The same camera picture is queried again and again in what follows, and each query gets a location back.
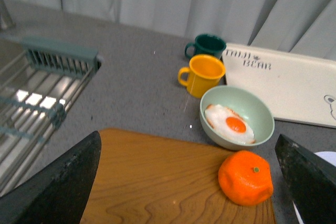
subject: egg yolk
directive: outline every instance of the egg yolk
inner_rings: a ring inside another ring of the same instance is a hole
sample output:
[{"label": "egg yolk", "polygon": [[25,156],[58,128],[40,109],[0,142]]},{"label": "egg yolk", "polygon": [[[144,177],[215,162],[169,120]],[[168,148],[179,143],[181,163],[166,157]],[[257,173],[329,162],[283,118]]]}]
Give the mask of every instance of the egg yolk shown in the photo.
[{"label": "egg yolk", "polygon": [[228,117],[226,119],[227,126],[230,127],[231,130],[238,132],[238,133],[244,133],[246,132],[246,126],[245,123],[243,123],[242,120],[239,118],[234,118],[232,116]]}]

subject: orange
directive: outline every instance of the orange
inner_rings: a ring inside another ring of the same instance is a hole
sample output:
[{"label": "orange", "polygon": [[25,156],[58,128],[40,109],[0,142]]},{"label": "orange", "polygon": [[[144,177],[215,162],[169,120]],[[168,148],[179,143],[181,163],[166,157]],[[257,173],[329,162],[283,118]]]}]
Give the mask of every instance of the orange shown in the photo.
[{"label": "orange", "polygon": [[268,162],[250,151],[228,156],[219,168],[218,181],[225,195],[242,206],[257,205],[273,194]]}]

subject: mug handle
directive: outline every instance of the mug handle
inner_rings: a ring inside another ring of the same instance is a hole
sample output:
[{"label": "mug handle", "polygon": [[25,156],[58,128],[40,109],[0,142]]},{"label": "mug handle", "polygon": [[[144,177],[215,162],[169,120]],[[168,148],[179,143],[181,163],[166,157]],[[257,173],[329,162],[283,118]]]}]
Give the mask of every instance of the mug handle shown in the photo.
[{"label": "mug handle", "polygon": [[190,42],[190,43],[188,43],[188,44],[185,46],[185,48],[184,48],[184,55],[185,55],[188,59],[191,59],[192,56],[189,55],[189,54],[187,54],[187,50],[188,50],[189,47],[195,47],[195,43]]},{"label": "mug handle", "polygon": [[184,73],[190,73],[190,68],[189,67],[183,67],[179,70],[178,74],[177,74],[177,80],[179,81],[179,83],[182,85],[182,86],[185,86],[187,87],[188,85],[188,82],[183,80],[182,79],[182,74]]}]

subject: light green bowl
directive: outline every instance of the light green bowl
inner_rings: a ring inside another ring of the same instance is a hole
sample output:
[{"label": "light green bowl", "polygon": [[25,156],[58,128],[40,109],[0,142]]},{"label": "light green bowl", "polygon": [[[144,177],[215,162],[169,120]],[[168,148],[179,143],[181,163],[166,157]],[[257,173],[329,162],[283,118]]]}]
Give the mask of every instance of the light green bowl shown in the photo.
[{"label": "light green bowl", "polygon": [[[208,124],[204,111],[209,104],[220,104],[237,112],[254,131],[256,142],[254,144],[240,144],[219,135]],[[254,94],[232,86],[220,85],[209,89],[201,99],[200,119],[205,133],[218,145],[238,151],[249,150],[260,145],[273,135],[274,118],[268,107]]]}]

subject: wood grain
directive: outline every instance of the wood grain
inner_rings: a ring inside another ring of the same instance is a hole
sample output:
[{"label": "wood grain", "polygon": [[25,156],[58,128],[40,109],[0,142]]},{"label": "wood grain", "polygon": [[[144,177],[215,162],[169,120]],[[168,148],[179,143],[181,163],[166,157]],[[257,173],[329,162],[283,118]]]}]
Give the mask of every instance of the wood grain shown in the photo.
[{"label": "wood grain", "polygon": [[242,207],[221,191],[223,148],[118,129],[102,151],[84,223],[275,223],[271,200]]}]

